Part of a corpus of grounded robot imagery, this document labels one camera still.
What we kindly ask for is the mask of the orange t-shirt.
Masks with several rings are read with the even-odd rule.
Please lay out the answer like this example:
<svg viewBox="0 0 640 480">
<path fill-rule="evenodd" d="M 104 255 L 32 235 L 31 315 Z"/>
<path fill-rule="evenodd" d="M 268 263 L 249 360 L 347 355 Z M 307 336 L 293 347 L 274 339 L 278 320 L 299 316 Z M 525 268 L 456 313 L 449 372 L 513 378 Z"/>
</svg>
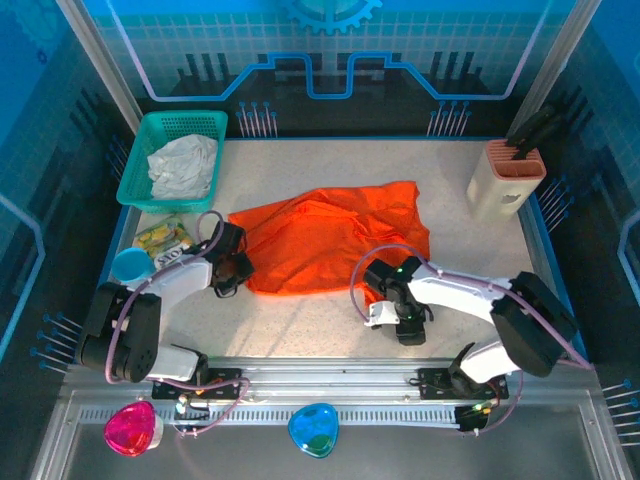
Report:
<svg viewBox="0 0 640 480">
<path fill-rule="evenodd" d="M 380 295 L 364 286 L 359 260 L 398 265 L 408 247 L 430 256 L 413 181 L 381 186 L 319 188 L 297 197 L 229 214 L 247 234 L 255 272 L 250 291 L 267 296 L 323 294 L 361 288 L 366 303 Z"/>
</svg>

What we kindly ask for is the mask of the yellow green snack packet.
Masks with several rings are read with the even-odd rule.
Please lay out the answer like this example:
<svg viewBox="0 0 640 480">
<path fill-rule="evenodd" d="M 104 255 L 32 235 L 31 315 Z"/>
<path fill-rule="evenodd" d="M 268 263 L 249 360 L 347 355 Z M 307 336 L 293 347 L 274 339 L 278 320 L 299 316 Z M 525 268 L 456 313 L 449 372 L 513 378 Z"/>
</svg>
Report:
<svg viewBox="0 0 640 480">
<path fill-rule="evenodd" d="M 194 246 L 194 239 L 178 216 L 169 216 L 139 232 L 133 247 L 144 250 L 157 271 L 178 260 Z"/>
</svg>

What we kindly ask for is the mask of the white t-shirt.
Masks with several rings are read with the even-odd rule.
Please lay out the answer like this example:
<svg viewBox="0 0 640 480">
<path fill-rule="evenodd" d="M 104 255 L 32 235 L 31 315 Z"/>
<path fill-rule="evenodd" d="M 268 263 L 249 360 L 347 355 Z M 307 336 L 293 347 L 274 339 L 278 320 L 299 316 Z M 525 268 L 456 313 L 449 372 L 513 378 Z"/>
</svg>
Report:
<svg viewBox="0 0 640 480">
<path fill-rule="evenodd" d="M 191 134 L 168 142 L 147 157 L 151 196 L 159 200 L 201 199 L 209 194 L 218 141 Z"/>
</svg>

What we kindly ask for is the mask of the black right connector box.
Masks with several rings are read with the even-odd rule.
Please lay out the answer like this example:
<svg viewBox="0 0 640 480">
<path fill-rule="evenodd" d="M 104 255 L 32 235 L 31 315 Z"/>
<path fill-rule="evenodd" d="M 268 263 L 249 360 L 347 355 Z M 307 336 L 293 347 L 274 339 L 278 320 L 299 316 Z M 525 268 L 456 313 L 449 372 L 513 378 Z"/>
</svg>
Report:
<svg viewBox="0 0 640 480">
<path fill-rule="evenodd" d="M 475 432 L 487 426 L 490 413 L 491 409 L 489 407 L 482 407 L 481 405 L 457 406 L 454 409 L 455 423 L 462 433 Z"/>
</svg>

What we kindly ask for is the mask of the blue plastic cup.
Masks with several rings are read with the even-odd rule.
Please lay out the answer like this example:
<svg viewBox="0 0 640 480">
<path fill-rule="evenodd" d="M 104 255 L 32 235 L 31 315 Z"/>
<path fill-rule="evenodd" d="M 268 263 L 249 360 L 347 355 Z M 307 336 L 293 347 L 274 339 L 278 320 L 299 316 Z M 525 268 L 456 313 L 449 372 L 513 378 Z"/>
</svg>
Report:
<svg viewBox="0 0 640 480">
<path fill-rule="evenodd" d="M 131 284 L 150 277 L 155 272 L 153 260 L 141 248 L 130 247 L 116 254 L 111 274 L 123 284 Z"/>
</svg>

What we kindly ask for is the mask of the cream knife block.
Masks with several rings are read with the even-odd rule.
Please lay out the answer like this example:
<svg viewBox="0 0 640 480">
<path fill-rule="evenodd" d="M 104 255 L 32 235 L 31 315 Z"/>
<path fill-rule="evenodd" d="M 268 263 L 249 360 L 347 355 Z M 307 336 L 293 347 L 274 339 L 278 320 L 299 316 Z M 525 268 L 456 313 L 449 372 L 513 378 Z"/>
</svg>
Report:
<svg viewBox="0 0 640 480">
<path fill-rule="evenodd" d="M 505 139 L 489 141 L 482 151 L 466 190 L 471 216 L 482 222 L 502 222 L 514 216 L 547 171 L 534 148 L 523 159 Z"/>
</svg>

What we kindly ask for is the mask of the blue dome button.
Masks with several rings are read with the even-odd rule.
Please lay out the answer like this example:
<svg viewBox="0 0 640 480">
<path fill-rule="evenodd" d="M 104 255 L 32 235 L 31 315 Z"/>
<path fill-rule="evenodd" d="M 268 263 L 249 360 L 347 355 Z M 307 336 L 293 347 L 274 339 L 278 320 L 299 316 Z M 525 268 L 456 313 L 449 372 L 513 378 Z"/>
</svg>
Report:
<svg viewBox="0 0 640 480">
<path fill-rule="evenodd" d="M 296 447 L 315 458 L 328 457 L 339 437 L 339 416 L 327 403 L 307 405 L 296 411 L 288 421 L 288 433 Z"/>
</svg>

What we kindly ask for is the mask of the teal plastic basket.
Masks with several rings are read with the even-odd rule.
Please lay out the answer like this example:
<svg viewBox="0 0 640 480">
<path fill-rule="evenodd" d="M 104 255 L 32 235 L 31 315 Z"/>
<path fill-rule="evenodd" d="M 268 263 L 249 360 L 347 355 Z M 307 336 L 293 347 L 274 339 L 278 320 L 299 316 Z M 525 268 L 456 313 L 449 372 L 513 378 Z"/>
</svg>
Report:
<svg viewBox="0 0 640 480">
<path fill-rule="evenodd" d="M 153 214 L 201 213 L 213 204 L 222 163 L 228 115 L 223 111 L 161 111 L 143 117 L 117 190 L 117 201 Z M 151 196 L 147 157 L 168 142 L 198 134 L 218 141 L 211 190 L 201 199 L 159 200 Z"/>
</svg>

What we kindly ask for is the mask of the small left connector board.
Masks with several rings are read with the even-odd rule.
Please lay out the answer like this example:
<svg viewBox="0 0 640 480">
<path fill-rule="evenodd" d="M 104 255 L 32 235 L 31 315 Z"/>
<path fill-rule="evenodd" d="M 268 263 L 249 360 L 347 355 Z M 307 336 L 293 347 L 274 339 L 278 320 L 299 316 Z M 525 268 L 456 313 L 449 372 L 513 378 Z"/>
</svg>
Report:
<svg viewBox="0 0 640 480">
<path fill-rule="evenodd" d="M 211 416 L 207 406 L 197 406 L 193 403 L 193 397 L 185 393 L 180 394 L 175 401 L 175 421 L 203 421 Z"/>
</svg>

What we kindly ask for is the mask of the pink dome button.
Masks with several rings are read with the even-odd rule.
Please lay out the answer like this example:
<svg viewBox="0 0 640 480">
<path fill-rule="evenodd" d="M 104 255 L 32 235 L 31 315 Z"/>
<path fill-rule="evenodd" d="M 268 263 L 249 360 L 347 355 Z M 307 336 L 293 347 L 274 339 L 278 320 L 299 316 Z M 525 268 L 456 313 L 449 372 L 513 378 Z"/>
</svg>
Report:
<svg viewBox="0 0 640 480">
<path fill-rule="evenodd" d="M 137 401 L 117 411 L 107 422 L 103 437 L 111 450 L 137 457 L 156 448 L 164 433 L 164 422 L 148 401 Z"/>
</svg>

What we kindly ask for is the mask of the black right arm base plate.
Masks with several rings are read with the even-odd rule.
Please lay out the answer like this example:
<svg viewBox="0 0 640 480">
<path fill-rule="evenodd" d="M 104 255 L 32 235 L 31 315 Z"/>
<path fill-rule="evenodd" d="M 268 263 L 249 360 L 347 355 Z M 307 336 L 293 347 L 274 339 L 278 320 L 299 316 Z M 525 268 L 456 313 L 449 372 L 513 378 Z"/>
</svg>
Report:
<svg viewBox="0 0 640 480">
<path fill-rule="evenodd" d="M 504 375 L 489 382 L 470 387 L 456 387 L 446 368 L 421 368 L 408 383 L 419 390 L 422 400 L 500 400 L 510 397 Z"/>
</svg>

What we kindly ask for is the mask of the aluminium front rail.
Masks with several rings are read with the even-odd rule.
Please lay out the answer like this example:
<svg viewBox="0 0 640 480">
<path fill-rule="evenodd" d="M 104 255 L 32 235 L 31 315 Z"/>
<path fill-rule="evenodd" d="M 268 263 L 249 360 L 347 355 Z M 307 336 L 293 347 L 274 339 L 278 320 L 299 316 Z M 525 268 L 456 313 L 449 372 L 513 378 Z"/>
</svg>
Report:
<svg viewBox="0 0 640 480">
<path fill-rule="evenodd" d="M 332 405 L 344 425 L 421 424 L 449 428 L 457 407 L 473 407 L 492 397 L 485 388 L 463 398 L 449 388 L 433 389 L 418 378 L 447 371 L 448 361 L 425 359 L 214 358 L 215 371 L 249 379 L 250 386 L 228 419 L 229 425 L 278 425 L 310 404 Z M 174 422 L 173 399 L 161 399 L 151 381 L 110 385 L 85 367 L 72 367 L 63 380 L 57 404 L 73 421 L 103 424 L 116 410 L 135 400 L 151 401 L 160 417 Z"/>
</svg>

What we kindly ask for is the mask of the aluminium frame post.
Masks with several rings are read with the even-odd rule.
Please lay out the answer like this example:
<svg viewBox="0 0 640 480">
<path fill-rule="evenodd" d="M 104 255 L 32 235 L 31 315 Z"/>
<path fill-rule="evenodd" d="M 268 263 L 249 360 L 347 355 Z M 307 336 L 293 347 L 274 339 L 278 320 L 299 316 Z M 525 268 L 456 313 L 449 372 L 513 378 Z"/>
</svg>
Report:
<svg viewBox="0 0 640 480">
<path fill-rule="evenodd" d="M 83 0 L 55 0 L 94 69 L 108 90 L 134 135 L 138 133 L 142 111 L 125 81 Z"/>
<path fill-rule="evenodd" d="M 507 132 L 508 136 L 514 134 L 529 117 L 541 109 L 557 79 L 565 70 L 601 2 L 602 0 L 575 1 L 571 12 L 510 125 Z"/>
</svg>

